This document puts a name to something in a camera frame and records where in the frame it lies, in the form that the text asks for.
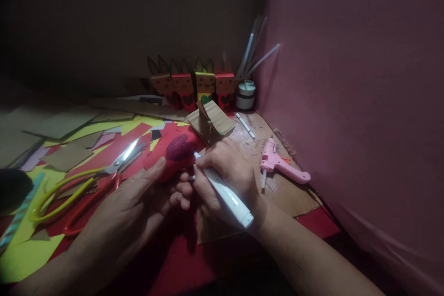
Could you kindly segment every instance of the white pen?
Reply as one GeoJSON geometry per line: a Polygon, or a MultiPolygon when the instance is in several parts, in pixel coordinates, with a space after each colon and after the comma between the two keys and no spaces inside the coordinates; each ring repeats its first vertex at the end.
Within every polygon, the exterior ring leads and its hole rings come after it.
{"type": "Polygon", "coordinates": [[[239,116],[239,113],[236,113],[236,117],[239,118],[240,122],[242,123],[242,125],[244,125],[245,129],[247,130],[247,132],[250,134],[251,138],[254,140],[256,137],[254,136],[253,131],[251,131],[251,129],[248,127],[248,125],[244,122],[244,120],[239,116]]]}
{"type": "MultiPolygon", "coordinates": [[[[194,152],[194,156],[196,157],[196,160],[202,157],[196,152],[194,152]]],[[[215,168],[210,166],[203,168],[202,170],[216,192],[219,193],[222,200],[227,204],[227,207],[233,213],[236,220],[247,229],[254,220],[254,217],[247,206],[239,199],[236,193],[225,185],[221,175],[215,168]]]]}

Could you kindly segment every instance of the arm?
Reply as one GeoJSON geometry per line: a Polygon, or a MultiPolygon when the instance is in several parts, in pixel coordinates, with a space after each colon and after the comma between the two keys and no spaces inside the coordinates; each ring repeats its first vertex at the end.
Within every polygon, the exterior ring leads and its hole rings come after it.
{"type": "Polygon", "coordinates": [[[327,243],[259,195],[253,169],[232,141],[218,142],[196,165],[194,186],[210,210],[234,223],[200,167],[213,166],[245,201],[255,219],[247,231],[267,249],[296,292],[301,295],[383,295],[327,243]]]}
{"type": "Polygon", "coordinates": [[[96,209],[70,248],[18,283],[19,296],[94,295],[153,237],[169,210],[190,207],[188,174],[169,186],[156,181],[166,168],[161,157],[148,171],[124,181],[96,209]]]}

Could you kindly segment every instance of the green heart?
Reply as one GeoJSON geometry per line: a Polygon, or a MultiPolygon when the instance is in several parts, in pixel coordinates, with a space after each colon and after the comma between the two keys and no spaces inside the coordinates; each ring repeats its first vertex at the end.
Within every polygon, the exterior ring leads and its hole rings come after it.
{"type": "Polygon", "coordinates": [[[202,101],[202,104],[207,104],[208,102],[211,101],[211,95],[210,96],[205,96],[203,95],[200,100],[202,101]]]}

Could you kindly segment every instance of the pink glue gun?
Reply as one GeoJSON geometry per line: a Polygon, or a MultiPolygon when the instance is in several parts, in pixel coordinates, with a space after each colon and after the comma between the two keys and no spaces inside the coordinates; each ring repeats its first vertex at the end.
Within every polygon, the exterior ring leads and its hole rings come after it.
{"type": "Polygon", "coordinates": [[[265,188],[267,172],[273,172],[274,168],[278,169],[284,175],[293,179],[299,184],[306,184],[311,180],[309,173],[293,168],[279,156],[277,145],[273,138],[268,139],[265,144],[264,151],[262,153],[262,161],[260,162],[260,168],[263,170],[262,188],[265,188]]]}

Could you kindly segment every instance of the scissors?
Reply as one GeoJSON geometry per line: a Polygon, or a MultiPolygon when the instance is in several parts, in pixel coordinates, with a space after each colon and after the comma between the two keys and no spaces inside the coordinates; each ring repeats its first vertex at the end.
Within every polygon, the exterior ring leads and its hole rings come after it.
{"type": "Polygon", "coordinates": [[[69,218],[69,220],[65,224],[64,228],[64,234],[66,236],[76,236],[80,231],[83,230],[83,227],[78,228],[76,230],[73,230],[74,223],[87,211],[89,207],[91,207],[97,200],[99,200],[103,194],[107,191],[107,189],[115,183],[115,189],[117,189],[120,186],[120,183],[122,182],[122,174],[118,173],[119,169],[124,165],[126,161],[129,160],[129,157],[131,156],[131,153],[134,152],[134,148],[136,147],[137,143],[139,142],[141,137],[138,137],[136,140],[134,140],[125,150],[123,153],[117,157],[114,162],[110,166],[106,166],[99,169],[93,169],[89,171],[85,171],[82,173],[78,173],[74,176],[71,176],[62,182],[58,183],[56,186],[54,186],[53,189],[51,189],[48,193],[44,195],[44,197],[37,203],[35,208],[32,210],[30,219],[33,222],[41,223],[44,221],[47,221],[51,219],[52,217],[58,215],[60,212],[65,210],[78,196],[80,196],[93,182],[97,181],[99,178],[101,178],[103,175],[108,175],[107,182],[92,196],[89,197],[89,199],[84,202],[69,218]],[[83,177],[85,175],[89,175],[93,173],[94,175],[88,179],[73,195],[69,197],[67,201],[65,201],[60,207],[57,207],[54,211],[42,215],[42,208],[46,206],[47,201],[65,184],[71,182],[74,179],[83,177]]]}

